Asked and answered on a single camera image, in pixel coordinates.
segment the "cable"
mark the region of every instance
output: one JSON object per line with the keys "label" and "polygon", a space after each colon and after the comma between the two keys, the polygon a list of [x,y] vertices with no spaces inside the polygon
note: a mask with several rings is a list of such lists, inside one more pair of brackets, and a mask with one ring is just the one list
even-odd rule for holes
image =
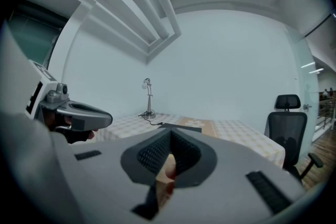
{"label": "cable", "polygon": [[154,115],[154,114],[155,114],[155,111],[154,111],[154,110],[151,110],[150,113],[148,113],[147,111],[145,111],[145,112],[141,113],[141,114],[138,115],[138,116],[143,117],[143,119],[144,119],[145,121],[149,121],[149,123],[150,123],[151,125],[162,125],[163,122],[159,122],[159,123],[157,123],[157,124],[152,124],[152,122],[151,122],[150,120],[145,119],[145,116]]}

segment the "ceiling light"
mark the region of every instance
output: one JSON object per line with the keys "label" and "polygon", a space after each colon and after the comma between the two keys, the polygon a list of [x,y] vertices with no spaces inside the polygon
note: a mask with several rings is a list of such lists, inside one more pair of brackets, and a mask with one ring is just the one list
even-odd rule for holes
{"label": "ceiling light", "polygon": [[323,70],[323,68],[320,68],[320,69],[318,69],[318,70],[315,70],[315,71],[309,72],[309,74],[312,74],[312,73],[317,73],[317,72],[319,72],[319,71],[322,71],[322,70]]}
{"label": "ceiling light", "polygon": [[308,66],[311,66],[311,65],[315,65],[315,62],[311,62],[311,63],[309,63],[309,64],[307,64],[305,66],[302,66],[301,68],[308,67]]}

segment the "white wall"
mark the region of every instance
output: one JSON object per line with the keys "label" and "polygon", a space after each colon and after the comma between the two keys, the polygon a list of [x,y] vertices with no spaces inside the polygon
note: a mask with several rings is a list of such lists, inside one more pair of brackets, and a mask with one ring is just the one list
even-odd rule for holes
{"label": "white wall", "polygon": [[322,71],[318,75],[319,92],[323,92],[325,89],[330,90],[330,87],[336,90],[336,72],[332,70]]}
{"label": "white wall", "polygon": [[116,118],[146,110],[145,57],[135,59],[118,47],[123,41],[92,16],[81,24],[70,48],[63,82],[70,99],[106,110]]}
{"label": "white wall", "polygon": [[279,94],[299,94],[283,24],[255,14],[179,14],[182,36],[153,59],[153,109],[200,119],[241,119],[264,132]]}

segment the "black slot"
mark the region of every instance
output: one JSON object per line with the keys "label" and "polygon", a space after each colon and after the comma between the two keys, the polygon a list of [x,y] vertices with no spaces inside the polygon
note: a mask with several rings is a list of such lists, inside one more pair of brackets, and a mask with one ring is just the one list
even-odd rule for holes
{"label": "black slot", "polygon": [[88,159],[97,155],[100,155],[100,151],[87,151],[79,154],[75,154],[75,157],[78,161],[81,161],[82,159]]}
{"label": "black slot", "polygon": [[274,214],[291,204],[262,172],[251,172],[246,177]]}
{"label": "black slot", "polygon": [[38,94],[40,93],[40,90],[42,88],[43,84],[42,82],[40,82],[34,92],[34,95],[32,97],[30,97],[30,104],[26,107],[26,110],[28,111],[29,114],[31,114],[31,111],[33,110],[36,98],[38,96]]}

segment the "mesh chair back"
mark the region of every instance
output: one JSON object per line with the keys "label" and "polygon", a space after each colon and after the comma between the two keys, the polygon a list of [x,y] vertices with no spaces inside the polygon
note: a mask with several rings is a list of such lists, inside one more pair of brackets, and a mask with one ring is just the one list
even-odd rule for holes
{"label": "mesh chair back", "polygon": [[276,109],[298,109],[301,106],[300,98],[296,94],[278,95]]}
{"label": "mesh chair back", "polygon": [[303,112],[272,112],[268,115],[269,138],[285,148],[283,167],[298,162],[307,115]]}

